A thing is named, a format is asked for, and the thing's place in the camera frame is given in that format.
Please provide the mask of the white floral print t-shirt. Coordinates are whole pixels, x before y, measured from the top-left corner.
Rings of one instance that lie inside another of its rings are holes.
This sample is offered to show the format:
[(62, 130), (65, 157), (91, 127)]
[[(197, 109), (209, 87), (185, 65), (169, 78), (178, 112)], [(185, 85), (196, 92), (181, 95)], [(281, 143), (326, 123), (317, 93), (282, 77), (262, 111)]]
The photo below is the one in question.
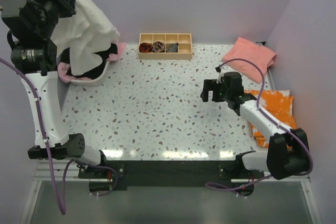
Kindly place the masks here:
[(59, 20), (51, 40), (57, 54), (70, 49), (71, 71), (79, 76), (102, 64), (96, 52), (109, 49), (120, 33), (92, 0), (76, 0), (75, 10), (72, 17)]

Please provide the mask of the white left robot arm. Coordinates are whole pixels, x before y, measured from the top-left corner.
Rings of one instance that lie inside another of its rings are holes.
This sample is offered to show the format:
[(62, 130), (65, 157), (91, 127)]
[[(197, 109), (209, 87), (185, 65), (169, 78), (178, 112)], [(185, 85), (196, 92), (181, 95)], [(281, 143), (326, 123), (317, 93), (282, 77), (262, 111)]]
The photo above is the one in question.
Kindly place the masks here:
[(1, 19), (9, 29), (9, 66), (21, 77), (34, 119), (29, 158), (74, 159), (103, 178), (109, 171), (103, 152), (86, 145), (83, 134), (68, 134), (61, 118), (57, 47), (51, 36), (59, 19), (75, 13), (75, 0), (1, 0)]

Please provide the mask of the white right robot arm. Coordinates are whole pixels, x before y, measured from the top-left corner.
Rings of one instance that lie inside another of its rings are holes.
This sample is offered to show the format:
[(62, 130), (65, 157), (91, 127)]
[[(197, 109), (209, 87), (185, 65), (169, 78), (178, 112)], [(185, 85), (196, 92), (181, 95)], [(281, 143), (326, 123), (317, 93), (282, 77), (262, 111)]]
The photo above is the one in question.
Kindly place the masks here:
[(281, 180), (311, 172), (312, 157), (305, 131), (293, 129), (264, 109), (257, 97), (244, 91), (238, 72), (224, 73), (219, 80), (205, 79), (200, 97), (203, 102), (226, 102), (238, 116), (256, 127), (268, 143), (265, 153), (250, 151), (236, 156), (237, 177), (246, 178), (255, 170), (269, 172)]

